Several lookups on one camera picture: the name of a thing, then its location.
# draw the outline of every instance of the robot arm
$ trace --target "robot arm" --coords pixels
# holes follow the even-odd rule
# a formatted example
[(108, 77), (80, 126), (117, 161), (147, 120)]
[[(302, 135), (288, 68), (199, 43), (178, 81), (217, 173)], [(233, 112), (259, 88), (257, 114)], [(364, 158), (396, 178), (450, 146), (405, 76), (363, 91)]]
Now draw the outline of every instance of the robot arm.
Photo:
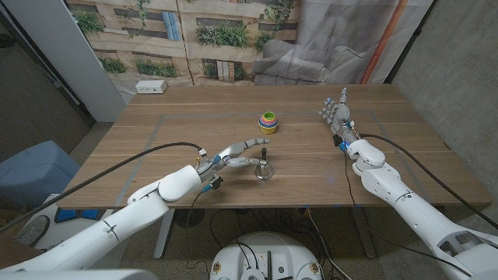
[[(216, 171), (227, 165), (229, 159), (227, 156), (231, 155), (237, 159), (237, 156), (245, 149), (269, 142), (269, 139), (255, 139), (236, 143), (230, 146), (235, 147), (235, 149), (229, 147), (224, 150), (235, 150), (235, 152), (228, 152), (224, 155), (226, 160), (223, 161), (220, 160), (220, 155), (212, 159), (208, 158), (205, 151), (202, 150), (200, 156), (204, 162), (201, 166), (207, 166), (206, 168), (196, 170), (192, 166), (186, 166), (163, 179), (140, 188), (130, 196), (128, 206), (122, 210), (100, 220), (38, 257), (0, 270), (0, 274), (15, 271), (87, 269), (121, 241), (140, 229), (146, 228), (166, 214), (169, 208), (165, 201), (177, 201), (190, 191), (200, 190), (204, 182), (209, 182), (211, 185), (213, 181), (219, 179)], [(259, 162), (259, 159), (247, 161), (245, 158), (242, 161), (253, 164), (253, 160)]]
[[(342, 91), (339, 105), (328, 99), (324, 102), (326, 105), (335, 105), (318, 113), (336, 133), (335, 144), (351, 159), (356, 159), (352, 168), (361, 177), (362, 185), (393, 207), (435, 257), (456, 265), (472, 276), (498, 271), (498, 237), (455, 224), (406, 186), (399, 172), (385, 162), (382, 151), (355, 132), (345, 104), (345, 93), (346, 89)], [(469, 278), (457, 268), (439, 263), (450, 279)]]

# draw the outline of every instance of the power strip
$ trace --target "power strip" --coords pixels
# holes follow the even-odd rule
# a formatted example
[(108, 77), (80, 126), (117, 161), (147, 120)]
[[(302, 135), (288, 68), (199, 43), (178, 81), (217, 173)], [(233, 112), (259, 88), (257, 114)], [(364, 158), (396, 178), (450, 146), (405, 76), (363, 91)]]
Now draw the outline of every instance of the power strip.
[(168, 86), (166, 81), (163, 80), (152, 80), (152, 81), (140, 81), (137, 83), (135, 88), (139, 93), (164, 93)]

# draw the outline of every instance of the colorful stacking rings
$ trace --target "colorful stacking rings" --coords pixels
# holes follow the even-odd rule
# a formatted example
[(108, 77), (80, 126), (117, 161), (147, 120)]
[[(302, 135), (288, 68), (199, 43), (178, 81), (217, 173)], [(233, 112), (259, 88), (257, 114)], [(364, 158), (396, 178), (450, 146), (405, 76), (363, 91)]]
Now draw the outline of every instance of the colorful stacking rings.
[(266, 112), (259, 118), (259, 127), (261, 132), (265, 134), (271, 134), (277, 129), (279, 120), (273, 112)]

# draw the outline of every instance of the bell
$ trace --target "bell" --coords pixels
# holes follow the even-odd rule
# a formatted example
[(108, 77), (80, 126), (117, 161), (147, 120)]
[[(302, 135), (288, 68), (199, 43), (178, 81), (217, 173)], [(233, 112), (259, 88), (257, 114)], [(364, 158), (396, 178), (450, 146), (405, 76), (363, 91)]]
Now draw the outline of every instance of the bell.
[(262, 160), (260, 160), (259, 164), (254, 168), (254, 175), (261, 180), (267, 180), (273, 176), (275, 171), (273, 170), (273, 166), (266, 161), (266, 148), (261, 149), (261, 153)]

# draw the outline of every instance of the orange stripe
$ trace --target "orange stripe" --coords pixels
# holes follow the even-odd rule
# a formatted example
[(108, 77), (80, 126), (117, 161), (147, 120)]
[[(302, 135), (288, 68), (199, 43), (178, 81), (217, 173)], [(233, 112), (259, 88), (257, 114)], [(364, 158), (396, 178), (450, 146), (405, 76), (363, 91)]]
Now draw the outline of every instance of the orange stripe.
[(363, 77), (361, 78), (360, 84), (366, 84), (368, 82), (368, 79), (370, 78), (370, 75), (372, 75), (372, 72), (374, 71), (375, 65), (377, 65), (377, 62), (379, 61), (379, 58), (381, 57), (382, 51), (386, 48), (386, 45), (388, 44), (389, 38), (391, 38), (391, 35), (395, 31), (396, 26), (398, 25), (399, 19), (402, 17), (403, 11), (405, 11), (406, 4), (408, 3), (408, 0), (400, 0), (398, 3), (398, 6), (396, 7), (395, 12), (392, 14), (391, 20), (389, 21), (388, 27), (386, 27), (386, 30), (384, 31), (384, 35), (382, 35), (382, 39), (377, 45), (377, 48), (375, 49), (375, 52), (373, 53), (373, 57), (370, 60), (370, 63), (366, 67), (365, 72), (363, 73)]

